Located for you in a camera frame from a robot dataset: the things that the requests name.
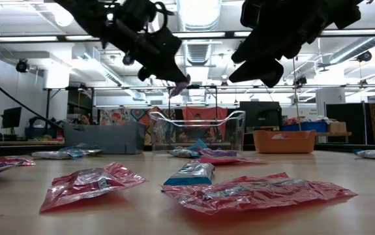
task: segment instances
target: transparent container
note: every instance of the transparent container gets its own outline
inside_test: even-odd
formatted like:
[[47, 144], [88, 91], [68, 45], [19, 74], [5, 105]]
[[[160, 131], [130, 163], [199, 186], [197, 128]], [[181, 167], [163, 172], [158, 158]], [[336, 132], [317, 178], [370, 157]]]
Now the transparent container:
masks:
[[245, 112], [234, 111], [222, 120], [170, 120], [160, 112], [149, 113], [151, 145], [154, 154], [165, 154], [178, 147], [203, 141], [211, 150], [236, 151], [241, 155]]

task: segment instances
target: table surface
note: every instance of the table surface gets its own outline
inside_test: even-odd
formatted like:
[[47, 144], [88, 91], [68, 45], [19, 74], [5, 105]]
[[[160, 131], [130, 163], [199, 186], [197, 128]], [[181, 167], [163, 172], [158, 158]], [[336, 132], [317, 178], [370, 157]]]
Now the table surface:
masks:
[[[246, 153], [248, 157], [255, 153]], [[87, 157], [37, 161], [0, 173], [0, 234], [375, 234], [375, 160], [352, 154], [261, 155], [269, 165], [218, 166], [215, 182], [286, 172], [290, 177], [330, 181], [358, 196], [327, 203], [204, 215], [178, 205], [160, 184], [188, 160], [152, 156]], [[39, 215], [53, 178], [113, 161], [150, 182], [86, 200], [79, 208]]]

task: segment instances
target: red snack bag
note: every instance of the red snack bag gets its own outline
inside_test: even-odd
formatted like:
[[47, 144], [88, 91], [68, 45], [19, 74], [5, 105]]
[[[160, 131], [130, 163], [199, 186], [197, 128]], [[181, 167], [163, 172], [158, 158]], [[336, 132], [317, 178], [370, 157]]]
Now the red snack bag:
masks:
[[267, 161], [261, 159], [245, 159], [242, 157], [212, 157], [201, 156], [200, 163], [211, 163], [212, 165], [228, 165], [234, 163], [253, 163], [253, 164], [268, 164]]
[[21, 163], [20, 166], [35, 166], [35, 162], [30, 159], [24, 159], [17, 156], [6, 156], [0, 157], [0, 164], [5, 163], [6, 165], [16, 165]]
[[162, 189], [184, 207], [209, 215], [219, 210], [266, 209], [357, 195], [333, 183], [292, 179], [286, 173], [262, 178], [243, 176], [214, 185], [162, 186]]
[[129, 189], [146, 181], [145, 178], [133, 173], [120, 163], [111, 163], [102, 168], [79, 170], [52, 181], [52, 186], [46, 193], [40, 213], [114, 190]]

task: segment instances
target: orange plastic bin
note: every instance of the orange plastic bin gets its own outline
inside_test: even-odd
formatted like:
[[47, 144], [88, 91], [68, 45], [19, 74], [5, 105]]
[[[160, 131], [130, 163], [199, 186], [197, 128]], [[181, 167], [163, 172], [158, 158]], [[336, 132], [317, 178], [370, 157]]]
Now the orange plastic bin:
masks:
[[[281, 134], [283, 138], [273, 138]], [[254, 131], [258, 153], [312, 153], [316, 131]]]

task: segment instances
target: ceiling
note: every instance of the ceiling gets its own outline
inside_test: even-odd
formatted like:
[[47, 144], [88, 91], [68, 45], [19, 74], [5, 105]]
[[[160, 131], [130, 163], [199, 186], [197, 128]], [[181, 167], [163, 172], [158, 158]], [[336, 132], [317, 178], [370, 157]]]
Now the ceiling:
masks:
[[[175, 11], [175, 16], [170, 18], [168, 27], [173, 31], [179, 31], [177, 19], [177, 7], [175, 1], [163, 1], [166, 6]], [[16, 5], [0, 5], [0, 36], [11, 35], [82, 35], [85, 32], [80, 26], [72, 21], [70, 25], [61, 27], [58, 24], [58, 17], [56, 12], [59, 11], [56, 4], [34, 4], [35, 1], [28, 3], [18, 3]], [[239, 19], [241, 17], [241, 5], [243, 1], [238, 0], [223, 0], [220, 10], [220, 19], [218, 21], [218, 31], [248, 31], [249, 29], [243, 27]], [[362, 2], [360, 5], [362, 12], [362, 19], [348, 28], [375, 28], [375, 1], [371, 5]], [[201, 8], [197, 9], [195, 14], [201, 15]], [[158, 19], [158, 24], [162, 23], [162, 18]], [[345, 61], [335, 66], [328, 67], [329, 71], [320, 72], [321, 69], [315, 67], [315, 63], [325, 62], [322, 59], [339, 52], [349, 44], [361, 40], [355, 37], [337, 37], [337, 38], [322, 38], [312, 44], [305, 44], [295, 61], [294, 67], [302, 69], [296, 74], [304, 74], [308, 78], [310, 84], [356, 84], [361, 78], [373, 78], [370, 84], [375, 84], [375, 47], [369, 51], [372, 53], [373, 59], [367, 63], [359, 64], [356, 61]], [[241, 39], [221, 39], [216, 40], [212, 45], [211, 58], [209, 65], [208, 79], [203, 81], [203, 84], [220, 85], [221, 80], [225, 78], [224, 75], [231, 74], [235, 70], [235, 65], [230, 60], [231, 54], [240, 44]], [[85, 82], [93, 84], [94, 86], [112, 86], [107, 82], [107, 79], [101, 75], [97, 67], [87, 66], [87, 64], [79, 61], [78, 56], [83, 56], [87, 52], [90, 56], [96, 55], [97, 51], [100, 53], [98, 58], [100, 62], [113, 74], [116, 74], [127, 86], [166, 86], [161, 80], [146, 80], [141, 82], [136, 75], [141, 68], [139, 63], [132, 66], [123, 66], [121, 60], [123, 53], [112, 45], [109, 45], [105, 50], [102, 50], [99, 42], [79, 42], [79, 43], [46, 43], [46, 44], [3, 44], [1, 50], [9, 50], [10, 52], [34, 52], [45, 51], [56, 57], [62, 59], [65, 63], [73, 67], [73, 72], [70, 76], [71, 82]], [[72, 58], [69, 55], [63, 55], [65, 50], [72, 48]], [[186, 67], [185, 54], [180, 50], [176, 55], [176, 63], [181, 69]], [[284, 66], [284, 77], [281, 84], [292, 84], [293, 80], [293, 61], [282, 59], [281, 64]], [[241, 83], [240, 85], [258, 85], [259, 81], [249, 81]], [[236, 89], [236, 92], [252, 92], [249, 89]]]

